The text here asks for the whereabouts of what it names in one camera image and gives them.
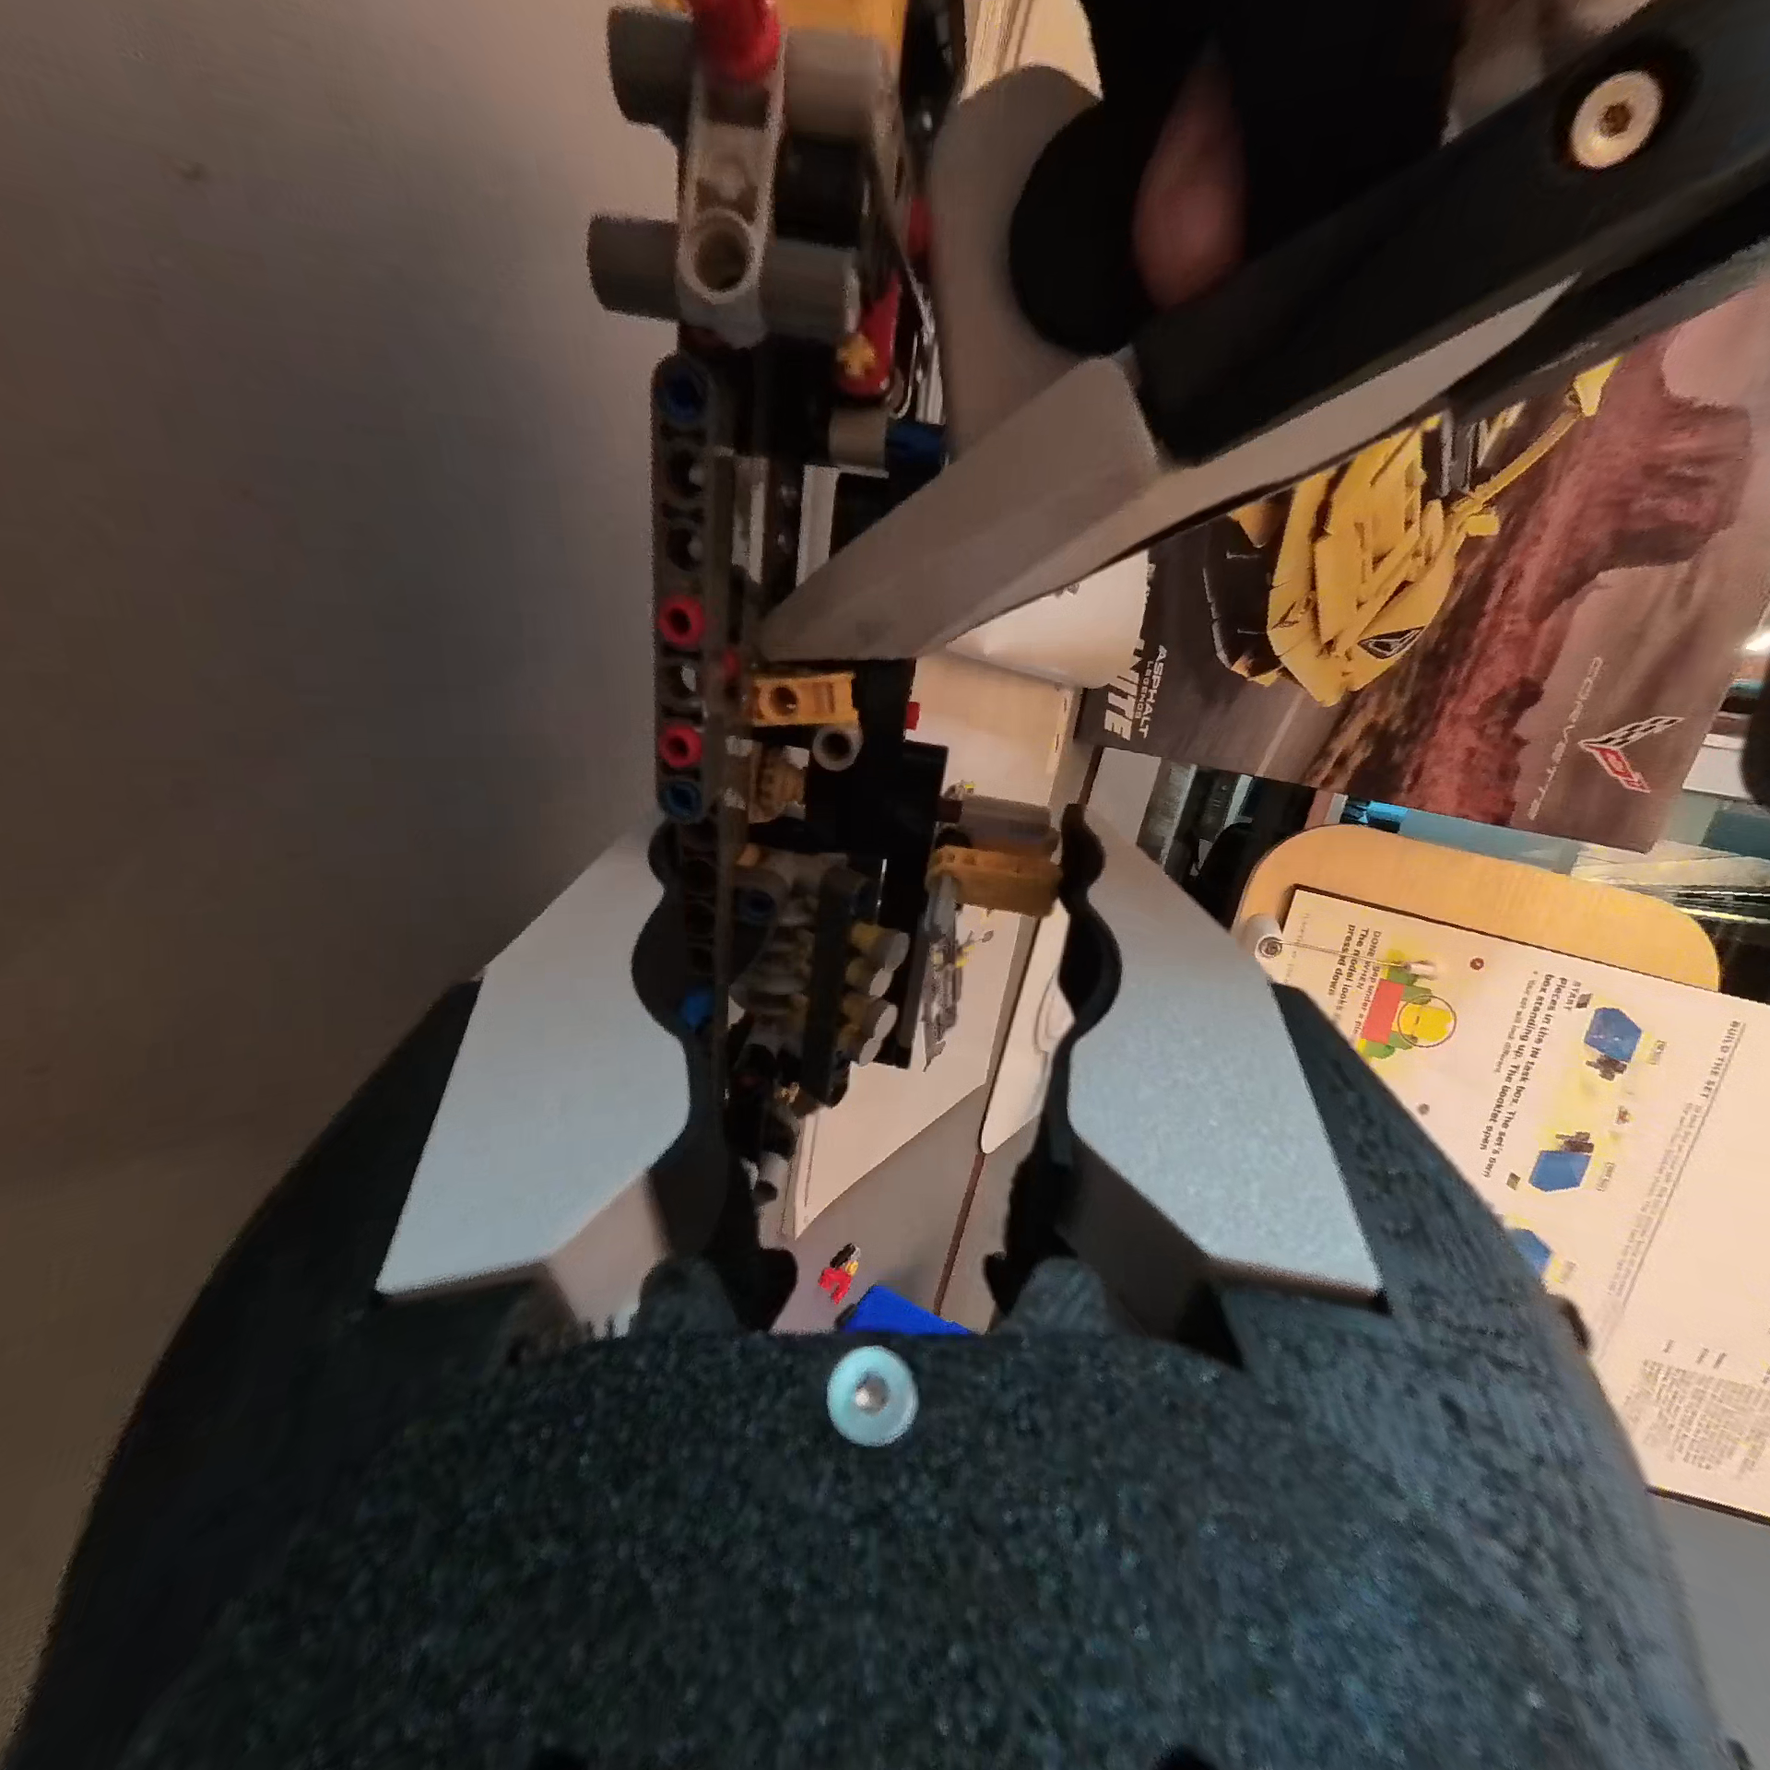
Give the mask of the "printed instruction sheet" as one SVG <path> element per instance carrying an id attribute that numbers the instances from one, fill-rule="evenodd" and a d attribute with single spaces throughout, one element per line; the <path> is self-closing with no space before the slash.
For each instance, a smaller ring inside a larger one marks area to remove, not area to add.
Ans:
<path id="1" fill-rule="evenodd" d="M 1768 1008 L 1297 891 L 1261 953 L 1572 1303 L 1649 1483 L 1768 1512 Z"/>

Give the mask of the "lego set box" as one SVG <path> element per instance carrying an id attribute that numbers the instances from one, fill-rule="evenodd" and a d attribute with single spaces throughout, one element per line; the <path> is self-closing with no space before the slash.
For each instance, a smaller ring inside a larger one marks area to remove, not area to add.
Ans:
<path id="1" fill-rule="evenodd" d="M 1759 284 L 1160 543 L 1082 742 L 1649 852 L 1766 612 Z"/>

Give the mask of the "open lego instruction booklet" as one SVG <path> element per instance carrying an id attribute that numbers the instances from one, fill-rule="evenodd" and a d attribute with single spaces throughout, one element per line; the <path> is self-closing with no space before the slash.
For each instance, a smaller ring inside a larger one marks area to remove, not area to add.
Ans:
<path id="1" fill-rule="evenodd" d="M 1137 553 L 919 659 L 911 739 L 946 752 L 944 797 L 1043 805 L 1061 817 L 1079 797 L 1082 700 L 1134 665 L 1147 595 L 1149 557 Z M 954 1108 L 983 1108 L 963 1173 L 1034 1114 L 1070 1025 L 1055 998 L 1067 930 L 1063 911 L 1037 922 L 960 908 L 952 963 L 932 965 L 922 1005 L 902 1013 L 911 1065 L 855 1071 L 848 1098 L 808 1122 L 789 1196 L 795 1234 Z"/>

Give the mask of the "lego car chassis assembly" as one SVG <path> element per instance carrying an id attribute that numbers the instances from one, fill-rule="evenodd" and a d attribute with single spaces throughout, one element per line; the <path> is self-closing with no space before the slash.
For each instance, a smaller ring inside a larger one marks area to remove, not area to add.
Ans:
<path id="1" fill-rule="evenodd" d="M 946 752 L 906 659 L 761 655 L 765 619 L 946 460 L 926 173 L 965 5 L 614 5 L 611 100 L 674 152 L 673 211 L 601 215 L 598 303 L 673 327 L 650 384 L 654 790 L 641 1000 L 686 1047 L 654 1168 L 674 1244 L 748 1212 L 952 963 L 926 887 Z"/>

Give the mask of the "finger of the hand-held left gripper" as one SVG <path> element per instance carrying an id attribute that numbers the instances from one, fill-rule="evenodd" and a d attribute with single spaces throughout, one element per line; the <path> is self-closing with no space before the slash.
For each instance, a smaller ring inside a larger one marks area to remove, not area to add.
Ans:
<path id="1" fill-rule="evenodd" d="M 838 551 L 763 624 L 765 661 L 904 659 L 1075 586 L 1186 520 L 1295 486 L 1403 428 L 1575 287 L 1505 307 L 1203 464 L 1162 452 L 1131 371 L 1086 360 Z"/>

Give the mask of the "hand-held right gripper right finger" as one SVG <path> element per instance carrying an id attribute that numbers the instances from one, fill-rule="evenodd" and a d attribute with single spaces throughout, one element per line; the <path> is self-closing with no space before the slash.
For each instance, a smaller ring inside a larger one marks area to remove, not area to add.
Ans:
<path id="1" fill-rule="evenodd" d="M 1382 1294 L 1267 974 L 1091 810 L 1069 810 L 1047 1086 L 1053 1234 L 1130 1316 L 1205 1283 L 1355 1306 Z"/>

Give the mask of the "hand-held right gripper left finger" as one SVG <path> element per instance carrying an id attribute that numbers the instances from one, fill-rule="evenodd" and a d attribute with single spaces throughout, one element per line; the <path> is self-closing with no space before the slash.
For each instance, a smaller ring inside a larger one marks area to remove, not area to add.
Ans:
<path id="1" fill-rule="evenodd" d="M 650 1170 L 689 1120 L 687 1060 L 633 983 L 665 890 L 621 833 L 478 976 L 378 1293 L 544 1279 L 636 1301 L 669 1251 Z"/>

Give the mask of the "person's left hand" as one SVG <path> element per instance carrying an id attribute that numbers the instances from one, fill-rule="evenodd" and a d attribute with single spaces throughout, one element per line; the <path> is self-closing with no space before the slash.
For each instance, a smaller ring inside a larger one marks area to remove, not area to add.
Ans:
<path id="1" fill-rule="evenodd" d="M 1158 313 L 1218 287 L 1247 244 L 1247 161 L 1233 88 L 1208 55 L 1180 85 L 1143 172 L 1134 262 Z"/>

